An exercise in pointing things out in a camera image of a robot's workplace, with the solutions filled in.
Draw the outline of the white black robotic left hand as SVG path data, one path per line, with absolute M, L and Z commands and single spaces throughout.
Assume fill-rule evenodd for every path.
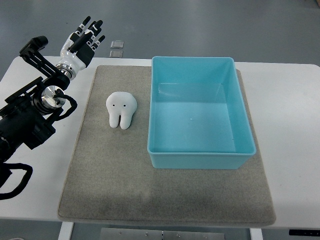
M 85 18 L 70 34 L 60 51 L 57 67 L 70 71 L 73 77 L 89 66 L 97 48 L 105 39 L 104 35 L 99 36 L 103 21 L 90 22 L 90 20 L 90 16 Z

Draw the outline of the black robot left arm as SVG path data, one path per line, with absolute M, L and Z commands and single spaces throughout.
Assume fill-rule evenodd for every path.
M 38 77 L 5 99 L 0 110 L 0 161 L 6 162 L 25 144 L 31 150 L 55 132 L 53 123 L 67 118 L 78 104 L 64 93 L 72 75 L 52 65 L 41 54 L 48 44 L 45 36 L 32 38 L 19 52 L 23 60 L 40 71 Z

